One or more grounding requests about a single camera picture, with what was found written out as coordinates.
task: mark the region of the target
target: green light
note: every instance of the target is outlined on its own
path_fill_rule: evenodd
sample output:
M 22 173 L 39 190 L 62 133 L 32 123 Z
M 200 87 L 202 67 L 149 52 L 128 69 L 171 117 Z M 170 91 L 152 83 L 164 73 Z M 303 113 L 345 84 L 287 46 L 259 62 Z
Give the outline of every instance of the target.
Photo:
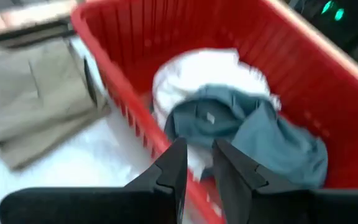
M 324 14 L 332 5 L 332 1 L 327 2 L 326 5 L 323 7 L 323 11 L 321 12 L 321 14 Z
M 345 13 L 344 9 L 338 9 L 338 11 L 336 11 L 336 14 L 335 14 L 335 20 L 340 21 L 342 19 L 344 13 Z

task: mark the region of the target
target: crumpled fabric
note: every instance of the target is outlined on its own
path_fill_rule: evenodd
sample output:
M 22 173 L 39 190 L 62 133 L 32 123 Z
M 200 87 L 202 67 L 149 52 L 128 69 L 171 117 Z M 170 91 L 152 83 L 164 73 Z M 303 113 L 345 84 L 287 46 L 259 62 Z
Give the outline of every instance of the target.
M 100 111 L 63 40 L 0 49 L 0 156 L 10 168 L 41 156 Z
M 320 138 L 281 117 L 266 98 L 226 86 L 207 85 L 176 105 L 164 132 L 210 151 L 214 139 L 225 139 L 306 189 L 322 187 L 326 178 L 328 155 Z
M 153 116 L 164 129 L 172 109 L 205 85 L 216 84 L 243 93 L 266 97 L 281 108 L 278 96 L 270 94 L 263 73 L 239 61 L 236 49 L 197 49 L 174 57 L 162 65 L 153 80 Z M 209 152 L 188 146 L 188 166 L 200 180 L 204 167 L 212 165 Z

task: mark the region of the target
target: blue-gray garment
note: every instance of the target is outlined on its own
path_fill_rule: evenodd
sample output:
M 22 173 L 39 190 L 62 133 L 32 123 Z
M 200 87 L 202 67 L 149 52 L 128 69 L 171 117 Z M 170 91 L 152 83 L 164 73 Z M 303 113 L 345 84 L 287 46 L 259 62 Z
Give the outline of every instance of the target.
M 328 155 L 320 138 L 289 123 L 263 96 L 207 85 L 176 105 L 167 118 L 171 140 L 211 149 L 223 138 L 270 170 L 304 188 L 322 187 Z

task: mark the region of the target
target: white cloth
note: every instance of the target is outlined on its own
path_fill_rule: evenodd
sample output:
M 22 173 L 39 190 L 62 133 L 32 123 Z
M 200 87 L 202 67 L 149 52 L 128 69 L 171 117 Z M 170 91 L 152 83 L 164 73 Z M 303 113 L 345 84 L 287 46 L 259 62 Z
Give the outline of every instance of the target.
M 0 157 L 9 167 L 27 165 L 102 114 L 104 99 L 96 93 L 95 106 L 80 62 L 62 39 L 0 49 Z
M 243 93 L 266 96 L 277 110 L 281 108 L 278 97 L 270 94 L 262 72 L 240 62 L 236 49 L 198 49 L 169 60 L 154 76 L 154 116 L 160 128 L 164 129 L 167 116 L 177 104 L 205 85 L 226 85 Z M 188 166 L 197 179 L 211 165 L 209 152 L 188 146 Z

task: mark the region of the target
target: white towel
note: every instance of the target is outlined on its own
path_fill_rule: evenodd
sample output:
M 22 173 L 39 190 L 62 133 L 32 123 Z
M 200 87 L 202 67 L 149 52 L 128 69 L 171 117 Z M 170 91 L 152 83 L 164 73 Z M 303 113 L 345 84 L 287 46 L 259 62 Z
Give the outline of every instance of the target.
M 197 49 L 174 57 L 162 65 L 153 80 L 154 115 L 163 130 L 171 110 L 187 96 L 205 85 L 227 85 L 238 91 L 266 96 L 276 110 L 281 103 L 270 94 L 263 73 L 239 61 L 236 49 Z M 205 167 L 212 165 L 210 153 L 188 147 L 188 166 L 200 179 Z

